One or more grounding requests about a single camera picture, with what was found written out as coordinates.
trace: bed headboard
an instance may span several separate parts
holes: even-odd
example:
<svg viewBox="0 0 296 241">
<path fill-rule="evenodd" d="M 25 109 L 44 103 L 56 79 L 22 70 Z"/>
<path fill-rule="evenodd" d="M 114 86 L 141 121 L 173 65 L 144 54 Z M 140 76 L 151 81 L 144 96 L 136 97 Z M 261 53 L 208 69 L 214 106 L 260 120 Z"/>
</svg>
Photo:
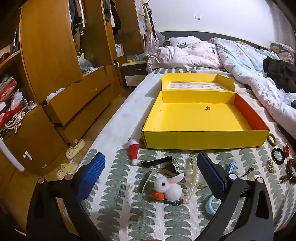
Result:
<svg viewBox="0 0 296 241">
<path fill-rule="evenodd" d="M 163 43 L 163 46 L 170 45 L 170 41 L 168 38 L 194 36 L 194 37 L 199 38 L 202 41 L 209 41 L 211 38 L 221 38 L 221 39 L 229 39 L 232 41 L 242 41 L 242 42 L 244 42 L 256 49 L 268 50 L 267 48 L 257 45 L 257 44 L 254 44 L 252 42 L 249 42 L 249 41 L 246 41 L 243 39 L 239 39 L 239 38 L 235 38 L 235 37 L 231 37 L 231 36 L 227 36 L 227 35 L 223 35 L 223 34 L 198 32 L 198 31 L 164 31 L 161 33 L 165 36 L 165 42 Z"/>
</svg>

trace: silver screw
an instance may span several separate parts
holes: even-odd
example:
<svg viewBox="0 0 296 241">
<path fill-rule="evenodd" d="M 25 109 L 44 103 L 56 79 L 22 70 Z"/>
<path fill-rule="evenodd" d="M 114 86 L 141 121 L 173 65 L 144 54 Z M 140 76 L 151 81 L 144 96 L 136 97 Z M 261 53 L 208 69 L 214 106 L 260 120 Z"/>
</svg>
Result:
<svg viewBox="0 0 296 241">
<path fill-rule="evenodd" d="M 235 174 L 233 174 L 233 173 L 230 173 L 230 174 L 229 174 L 229 178 L 230 178 L 231 180 L 235 180 L 235 179 L 237 178 L 237 176 L 236 176 Z"/>
<path fill-rule="evenodd" d="M 71 180 L 73 178 L 73 174 L 67 174 L 66 176 L 65 176 L 65 179 L 66 180 Z"/>
<path fill-rule="evenodd" d="M 260 182 L 260 183 L 264 182 L 263 178 L 261 178 L 261 177 L 257 178 L 257 181 Z"/>
<path fill-rule="evenodd" d="M 38 180 L 38 183 L 41 184 L 41 183 L 44 183 L 44 181 L 45 181 L 44 178 L 40 178 L 40 179 Z"/>
</svg>

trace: orange pom-pom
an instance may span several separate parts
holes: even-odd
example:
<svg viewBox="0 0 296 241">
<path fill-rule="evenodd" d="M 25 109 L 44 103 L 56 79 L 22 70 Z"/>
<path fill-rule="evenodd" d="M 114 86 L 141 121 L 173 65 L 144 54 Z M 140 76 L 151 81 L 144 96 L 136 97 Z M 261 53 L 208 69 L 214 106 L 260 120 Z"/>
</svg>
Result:
<svg viewBox="0 0 296 241">
<path fill-rule="evenodd" d="M 156 191 L 154 191 L 152 195 L 157 201 L 163 200 L 165 198 L 165 195 L 163 193 L 158 193 Z"/>
</svg>

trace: shelf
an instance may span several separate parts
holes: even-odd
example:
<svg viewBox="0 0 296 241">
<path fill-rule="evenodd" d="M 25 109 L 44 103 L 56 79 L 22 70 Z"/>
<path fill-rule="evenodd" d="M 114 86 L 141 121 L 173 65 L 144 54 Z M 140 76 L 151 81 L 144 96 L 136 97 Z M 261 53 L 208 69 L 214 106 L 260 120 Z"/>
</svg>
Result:
<svg viewBox="0 0 296 241">
<path fill-rule="evenodd" d="M 5 59 L 1 64 L 0 64 L 0 76 L 5 74 L 5 71 L 9 69 L 11 66 L 13 66 L 17 61 L 21 58 L 21 53 L 20 50 L 16 51 L 13 53 L 11 56 L 9 56 L 7 59 Z"/>
</svg>

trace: wardrobe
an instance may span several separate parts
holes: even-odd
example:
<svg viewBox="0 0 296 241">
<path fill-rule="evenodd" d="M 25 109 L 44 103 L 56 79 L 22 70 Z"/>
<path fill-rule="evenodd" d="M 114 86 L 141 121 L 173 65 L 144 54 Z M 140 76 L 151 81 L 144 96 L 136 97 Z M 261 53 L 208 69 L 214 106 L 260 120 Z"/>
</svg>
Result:
<svg viewBox="0 0 296 241">
<path fill-rule="evenodd" d="M 115 2 L 119 16 L 123 16 L 123 33 L 118 34 L 128 53 L 136 43 L 136 52 L 141 53 L 139 27 L 133 34 L 137 37 L 127 37 L 128 25 L 138 26 L 134 2 L 129 19 L 122 14 L 123 2 Z M 24 117 L 18 132 L 10 131 L 4 137 L 4 143 L 25 169 L 37 175 L 54 170 L 64 160 L 69 146 L 78 143 L 123 89 L 121 68 L 126 57 L 117 57 L 103 2 L 83 0 L 83 4 L 86 24 L 81 46 L 85 59 L 99 68 L 88 75 L 82 73 L 78 62 L 68 0 L 28 0 L 10 19 L 0 41 L 2 49 L 18 28 L 20 49 L 0 65 L 0 78 L 13 75 L 27 100 L 37 103 Z M 46 101 L 49 94 L 61 88 L 64 90 Z"/>
</svg>

